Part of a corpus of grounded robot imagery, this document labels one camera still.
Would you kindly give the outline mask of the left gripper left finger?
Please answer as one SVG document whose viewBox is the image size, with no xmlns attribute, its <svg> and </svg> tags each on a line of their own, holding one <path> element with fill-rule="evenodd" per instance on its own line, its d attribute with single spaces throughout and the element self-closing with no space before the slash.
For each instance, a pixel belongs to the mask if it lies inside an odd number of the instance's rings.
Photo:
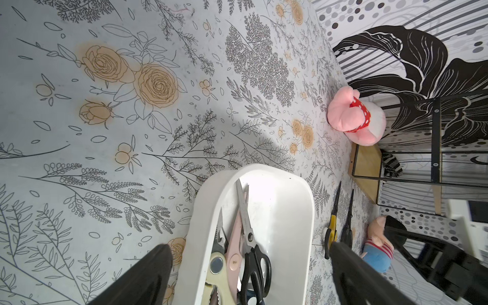
<svg viewBox="0 0 488 305">
<path fill-rule="evenodd" d="M 172 263 L 170 246 L 157 245 L 90 304 L 162 304 Z"/>
</svg>

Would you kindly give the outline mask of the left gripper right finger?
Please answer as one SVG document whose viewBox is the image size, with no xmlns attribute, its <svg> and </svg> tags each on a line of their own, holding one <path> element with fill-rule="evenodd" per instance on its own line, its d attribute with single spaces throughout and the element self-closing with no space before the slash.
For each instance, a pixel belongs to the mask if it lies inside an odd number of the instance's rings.
<svg viewBox="0 0 488 305">
<path fill-rule="evenodd" d="M 414 305 L 346 244 L 334 242 L 330 247 L 330 260 L 341 304 Z"/>
</svg>

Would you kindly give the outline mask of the yellow black scissors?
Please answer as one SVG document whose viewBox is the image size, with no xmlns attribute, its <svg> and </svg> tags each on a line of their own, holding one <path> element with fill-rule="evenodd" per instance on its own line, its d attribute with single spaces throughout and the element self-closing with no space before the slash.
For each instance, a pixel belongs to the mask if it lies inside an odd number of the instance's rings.
<svg viewBox="0 0 488 305">
<path fill-rule="evenodd" d="M 330 247 L 335 241 L 337 241 L 337 221 L 338 221 L 337 214 L 338 214 L 339 199 L 341 194 L 341 185 L 342 182 L 340 182 L 338 185 L 335 198 L 334 198 L 333 209 L 330 216 L 330 223 L 325 233 L 325 238 L 324 238 L 325 259 L 330 259 Z"/>
</svg>

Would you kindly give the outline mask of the pink kitchen scissors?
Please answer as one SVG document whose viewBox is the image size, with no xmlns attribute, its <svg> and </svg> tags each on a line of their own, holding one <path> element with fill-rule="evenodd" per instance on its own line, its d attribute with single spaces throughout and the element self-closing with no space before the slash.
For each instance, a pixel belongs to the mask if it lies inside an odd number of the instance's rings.
<svg viewBox="0 0 488 305">
<path fill-rule="evenodd" d="M 240 204 L 245 203 L 245 195 L 240 180 L 236 182 L 236 193 L 238 195 L 238 209 L 236 212 L 235 222 L 231 238 L 226 251 L 227 262 L 227 282 L 230 287 L 231 295 L 234 297 L 235 302 L 238 294 L 238 280 L 240 276 L 240 268 L 243 260 L 241 253 L 241 237 L 243 235 L 243 223 L 240 213 Z"/>
</svg>

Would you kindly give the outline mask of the white plastic storage box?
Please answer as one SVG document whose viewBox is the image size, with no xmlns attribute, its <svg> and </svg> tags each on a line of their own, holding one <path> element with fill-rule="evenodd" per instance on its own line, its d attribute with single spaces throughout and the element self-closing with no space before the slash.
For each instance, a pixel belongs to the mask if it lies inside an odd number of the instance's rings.
<svg viewBox="0 0 488 305">
<path fill-rule="evenodd" d="M 257 243 L 272 265 L 266 304 L 304 304 L 314 227 L 314 199 L 307 182 L 267 165 L 247 165 L 211 176 L 194 201 L 174 304 L 201 304 L 219 216 L 226 236 L 238 210 L 236 182 L 249 186 L 249 216 Z"/>
</svg>

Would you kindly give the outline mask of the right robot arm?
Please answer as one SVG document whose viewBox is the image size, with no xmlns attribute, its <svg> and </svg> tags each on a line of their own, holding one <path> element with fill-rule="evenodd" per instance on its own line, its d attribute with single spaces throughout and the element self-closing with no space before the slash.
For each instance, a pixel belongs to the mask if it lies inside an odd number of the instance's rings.
<svg viewBox="0 0 488 305">
<path fill-rule="evenodd" d="M 385 211 L 396 256 L 422 278 L 415 293 L 487 304 L 487 202 L 449 200 L 445 217 Z"/>
</svg>

